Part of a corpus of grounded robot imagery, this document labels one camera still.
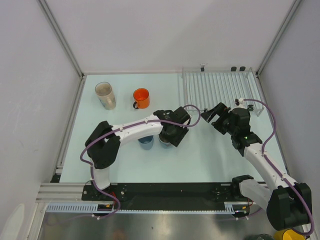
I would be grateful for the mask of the blue patterned mug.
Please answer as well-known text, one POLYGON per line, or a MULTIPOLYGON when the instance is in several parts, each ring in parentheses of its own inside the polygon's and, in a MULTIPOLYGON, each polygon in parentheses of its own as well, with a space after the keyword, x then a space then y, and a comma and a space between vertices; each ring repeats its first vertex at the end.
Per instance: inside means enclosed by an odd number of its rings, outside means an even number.
POLYGON ((161 135, 158 136, 158 140, 160 142, 160 145, 164 148, 164 149, 169 149, 171 148, 173 145, 166 141, 161 135))

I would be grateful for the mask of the clear plastic cup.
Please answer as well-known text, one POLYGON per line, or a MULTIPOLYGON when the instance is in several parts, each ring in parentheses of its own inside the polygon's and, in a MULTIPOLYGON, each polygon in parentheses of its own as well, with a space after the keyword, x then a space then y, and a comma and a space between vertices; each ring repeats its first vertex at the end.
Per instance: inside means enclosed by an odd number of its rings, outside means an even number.
POLYGON ((98 97, 106 97, 113 92, 113 88, 109 82, 98 83, 94 90, 98 97))

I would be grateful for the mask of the beige tall mug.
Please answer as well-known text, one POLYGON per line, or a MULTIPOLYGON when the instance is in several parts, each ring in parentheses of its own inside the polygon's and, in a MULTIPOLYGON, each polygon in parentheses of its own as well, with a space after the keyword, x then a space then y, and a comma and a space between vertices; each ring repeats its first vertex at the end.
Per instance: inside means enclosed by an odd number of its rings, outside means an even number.
POLYGON ((113 110, 116 107, 116 98, 109 82, 98 83, 94 90, 100 103, 106 110, 113 110))

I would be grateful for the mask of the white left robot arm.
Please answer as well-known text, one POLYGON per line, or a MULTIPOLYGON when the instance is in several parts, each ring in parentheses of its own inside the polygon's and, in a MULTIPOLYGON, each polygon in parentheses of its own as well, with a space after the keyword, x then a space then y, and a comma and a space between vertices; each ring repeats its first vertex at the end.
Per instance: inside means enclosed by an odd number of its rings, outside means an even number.
POLYGON ((85 142, 80 155, 89 157, 93 194, 100 200, 110 196, 110 167, 117 160, 120 149, 130 142, 158 135, 162 141, 178 147, 188 133, 191 116, 182 106, 176 110, 157 110, 153 114, 130 123, 110 124, 100 122, 85 142))

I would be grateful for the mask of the orange mug black handle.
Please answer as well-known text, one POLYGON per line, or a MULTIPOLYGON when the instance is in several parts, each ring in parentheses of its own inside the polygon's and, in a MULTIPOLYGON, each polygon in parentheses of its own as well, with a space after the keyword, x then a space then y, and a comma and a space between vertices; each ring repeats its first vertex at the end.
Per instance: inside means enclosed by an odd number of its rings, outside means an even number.
POLYGON ((150 105, 150 93, 145 88, 138 88, 133 92, 133 108, 146 109, 150 105))

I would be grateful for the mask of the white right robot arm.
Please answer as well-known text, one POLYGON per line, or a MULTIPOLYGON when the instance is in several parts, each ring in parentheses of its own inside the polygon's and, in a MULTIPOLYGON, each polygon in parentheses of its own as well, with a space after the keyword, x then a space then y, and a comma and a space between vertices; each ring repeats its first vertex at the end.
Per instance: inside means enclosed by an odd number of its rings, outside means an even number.
POLYGON ((299 183, 284 171, 265 150, 266 144, 251 131, 251 114, 244 99, 236 99, 236 107, 219 103, 205 110, 201 117, 221 134, 230 134, 233 147, 248 160, 263 178, 262 186, 249 175, 234 177, 231 196, 242 201, 245 197, 266 212, 272 227, 277 230, 310 225, 306 235, 315 230, 312 215, 312 192, 306 183, 299 183))

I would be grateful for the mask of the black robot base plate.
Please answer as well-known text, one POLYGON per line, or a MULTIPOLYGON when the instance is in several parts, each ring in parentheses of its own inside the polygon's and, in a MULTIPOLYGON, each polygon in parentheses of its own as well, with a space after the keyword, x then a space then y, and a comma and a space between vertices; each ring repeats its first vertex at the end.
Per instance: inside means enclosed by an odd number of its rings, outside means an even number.
POLYGON ((235 193, 230 182, 112 183, 104 190, 130 211, 218 211, 225 203, 247 210, 253 202, 235 193))

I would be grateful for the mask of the light blue plastic cup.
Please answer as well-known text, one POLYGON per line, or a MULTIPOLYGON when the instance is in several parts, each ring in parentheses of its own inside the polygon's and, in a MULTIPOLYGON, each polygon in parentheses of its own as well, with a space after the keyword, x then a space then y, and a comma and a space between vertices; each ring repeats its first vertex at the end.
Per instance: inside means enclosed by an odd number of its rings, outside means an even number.
POLYGON ((152 135, 138 139, 139 145, 144 150, 150 150, 154 145, 154 137, 152 135))

